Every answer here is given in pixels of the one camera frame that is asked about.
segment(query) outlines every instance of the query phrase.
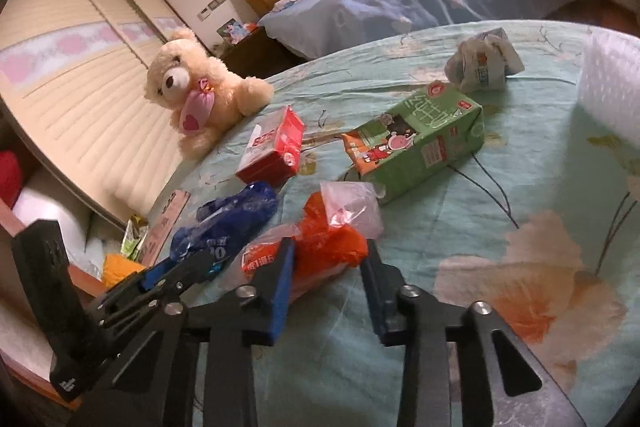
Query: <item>screw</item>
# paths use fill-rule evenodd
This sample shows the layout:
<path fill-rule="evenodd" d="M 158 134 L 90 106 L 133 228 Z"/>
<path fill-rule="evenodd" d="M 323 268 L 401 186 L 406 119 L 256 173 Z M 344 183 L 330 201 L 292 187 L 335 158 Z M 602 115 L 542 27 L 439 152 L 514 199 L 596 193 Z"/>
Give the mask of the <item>screw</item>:
<path fill-rule="evenodd" d="M 400 293 L 405 297 L 417 297 L 420 295 L 420 288 L 411 284 L 405 284 L 400 288 Z"/>
<path fill-rule="evenodd" d="M 476 313 L 479 313 L 481 315 L 488 315 L 493 311 L 491 306 L 489 306 L 489 304 L 484 301 L 474 302 L 472 308 Z"/>
<path fill-rule="evenodd" d="M 170 302 L 164 307 L 164 313 L 167 315 L 180 315 L 184 306 L 180 302 Z"/>
<path fill-rule="evenodd" d="M 236 288 L 236 295 L 241 299 L 249 299 L 258 295 L 258 292 L 253 286 L 245 284 L 244 286 L 238 286 L 238 288 Z"/>

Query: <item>teddy bear's head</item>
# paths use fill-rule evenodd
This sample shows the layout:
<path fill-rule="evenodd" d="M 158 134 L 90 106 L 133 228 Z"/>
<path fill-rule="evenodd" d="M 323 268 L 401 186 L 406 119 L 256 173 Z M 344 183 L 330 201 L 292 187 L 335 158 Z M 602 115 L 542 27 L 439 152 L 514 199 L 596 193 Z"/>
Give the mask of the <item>teddy bear's head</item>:
<path fill-rule="evenodd" d="M 210 77 L 207 52 L 188 28 L 175 30 L 146 73 L 145 98 L 168 109 L 182 107 L 201 78 Z"/>

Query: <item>green milk carton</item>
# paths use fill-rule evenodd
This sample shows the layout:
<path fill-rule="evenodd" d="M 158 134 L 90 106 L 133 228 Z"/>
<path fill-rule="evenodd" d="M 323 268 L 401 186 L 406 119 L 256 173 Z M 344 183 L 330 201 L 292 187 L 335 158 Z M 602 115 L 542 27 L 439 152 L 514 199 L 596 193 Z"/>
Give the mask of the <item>green milk carton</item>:
<path fill-rule="evenodd" d="M 360 179 L 382 188 L 388 203 L 482 147 L 482 106 L 437 80 L 342 140 Z"/>

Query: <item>blue plastic bag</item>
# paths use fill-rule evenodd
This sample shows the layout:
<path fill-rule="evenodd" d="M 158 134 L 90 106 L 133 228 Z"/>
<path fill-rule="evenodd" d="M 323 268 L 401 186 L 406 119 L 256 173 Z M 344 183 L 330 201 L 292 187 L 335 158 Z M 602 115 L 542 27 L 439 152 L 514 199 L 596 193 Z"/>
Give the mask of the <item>blue plastic bag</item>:
<path fill-rule="evenodd" d="M 216 260 L 209 270 L 215 277 L 244 248 L 278 209 L 274 190 L 265 182 L 254 182 L 238 194 L 217 198 L 196 210 L 196 224 L 180 227 L 172 237 L 169 257 L 149 270 L 146 289 L 153 287 L 182 259 L 209 250 Z"/>

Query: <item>red and white box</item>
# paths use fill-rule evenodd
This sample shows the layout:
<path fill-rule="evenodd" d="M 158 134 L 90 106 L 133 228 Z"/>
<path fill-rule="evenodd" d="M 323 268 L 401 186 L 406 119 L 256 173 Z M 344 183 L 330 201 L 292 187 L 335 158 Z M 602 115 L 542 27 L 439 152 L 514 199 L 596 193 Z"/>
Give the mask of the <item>red and white box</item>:
<path fill-rule="evenodd" d="M 279 187 L 298 171 L 305 124 L 287 105 L 257 120 L 236 176 Z"/>

